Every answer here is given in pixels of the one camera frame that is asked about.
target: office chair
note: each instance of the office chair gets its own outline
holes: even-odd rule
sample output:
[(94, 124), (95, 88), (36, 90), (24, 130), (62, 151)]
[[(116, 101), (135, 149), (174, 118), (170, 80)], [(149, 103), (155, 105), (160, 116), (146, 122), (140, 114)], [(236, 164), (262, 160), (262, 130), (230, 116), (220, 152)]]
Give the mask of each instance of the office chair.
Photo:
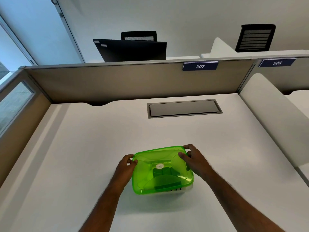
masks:
[(269, 51), (275, 30), (276, 26), (274, 24), (242, 25), (235, 51)]
[(157, 41), (157, 32), (156, 31), (122, 32), (121, 40)]

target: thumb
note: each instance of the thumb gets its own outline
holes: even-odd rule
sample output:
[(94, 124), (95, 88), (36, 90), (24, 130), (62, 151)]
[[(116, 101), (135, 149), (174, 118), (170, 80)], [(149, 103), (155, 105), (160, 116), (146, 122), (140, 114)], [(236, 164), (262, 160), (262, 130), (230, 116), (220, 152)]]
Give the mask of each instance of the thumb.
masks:
[(134, 169), (137, 166), (137, 162), (138, 160), (132, 161), (132, 163), (130, 164), (130, 167)]
[(178, 152), (178, 155), (180, 158), (182, 158), (186, 163), (189, 163), (191, 161), (190, 157), (187, 156), (185, 153)]

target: computer monitor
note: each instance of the computer monitor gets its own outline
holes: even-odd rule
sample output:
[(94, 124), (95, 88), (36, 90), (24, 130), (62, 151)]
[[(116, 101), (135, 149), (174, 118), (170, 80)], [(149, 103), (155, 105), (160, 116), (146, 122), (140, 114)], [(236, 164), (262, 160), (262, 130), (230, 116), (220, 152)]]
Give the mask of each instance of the computer monitor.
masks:
[(105, 62), (165, 60), (166, 42), (93, 39)]

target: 306 sign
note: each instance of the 306 sign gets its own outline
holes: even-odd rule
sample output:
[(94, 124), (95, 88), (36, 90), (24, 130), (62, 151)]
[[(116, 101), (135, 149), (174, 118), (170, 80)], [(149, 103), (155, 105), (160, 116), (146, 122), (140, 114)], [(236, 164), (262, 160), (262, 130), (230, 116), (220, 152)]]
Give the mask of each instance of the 306 sign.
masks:
[(291, 66), (296, 58), (268, 58), (263, 59), (259, 67), (286, 67)]
[(201, 71), (201, 70), (216, 70), (219, 61), (209, 62), (185, 62), (183, 63), (183, 71)]

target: person's left hand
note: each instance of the person's left hand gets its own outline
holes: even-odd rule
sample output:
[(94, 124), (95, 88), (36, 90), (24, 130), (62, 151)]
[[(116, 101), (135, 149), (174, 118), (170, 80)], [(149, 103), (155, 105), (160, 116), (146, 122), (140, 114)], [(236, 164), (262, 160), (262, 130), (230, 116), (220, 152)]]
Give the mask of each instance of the person's left hand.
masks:
[(110, 187), (114, 187), (115, 189), (121, 192), (123, 191), (124, 187), (130, 181), (133, 174), (133, 170), (137, 165), (137, 160), (134, 161), (130, 160), (131, 158), (133, 158), (133, 156), (134, 155), (125, 155), (122, 158), (122, 160), (120, 160), (116, 168), (116, 171), (109, 183)]

